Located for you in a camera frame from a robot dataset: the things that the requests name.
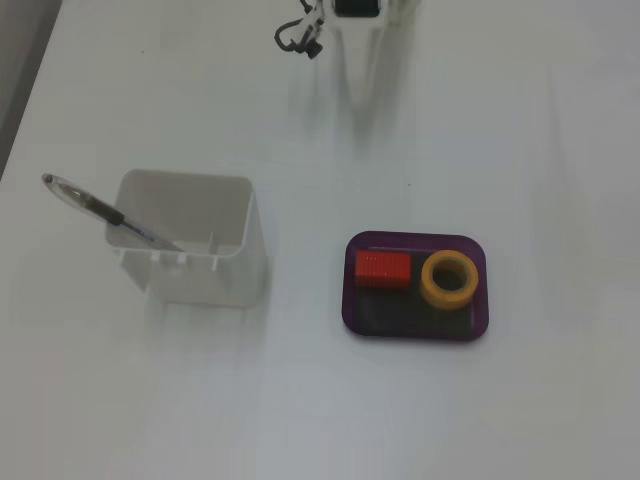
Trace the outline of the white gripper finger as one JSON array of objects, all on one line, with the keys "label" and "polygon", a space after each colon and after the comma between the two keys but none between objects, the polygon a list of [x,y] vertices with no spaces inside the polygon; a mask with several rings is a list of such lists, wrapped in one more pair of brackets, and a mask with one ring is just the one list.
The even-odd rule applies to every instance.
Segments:
[{"label": "white gripper finger", "polygon": [[368,142],[373,123],[374,84],[383,37],[384,29],[379,27],[352,25],[341,31],[347,111],[357,143]]}]

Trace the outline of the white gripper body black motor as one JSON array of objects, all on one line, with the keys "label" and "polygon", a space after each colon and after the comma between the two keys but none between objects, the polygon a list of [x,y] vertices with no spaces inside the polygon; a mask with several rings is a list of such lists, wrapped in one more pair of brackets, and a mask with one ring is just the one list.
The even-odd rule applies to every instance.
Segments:
[{"label": "white gripper body black motor", "polygon": [[388,2],[382,0],[333,0],[329,24],[337,28],[381,28],[388,21]]}]

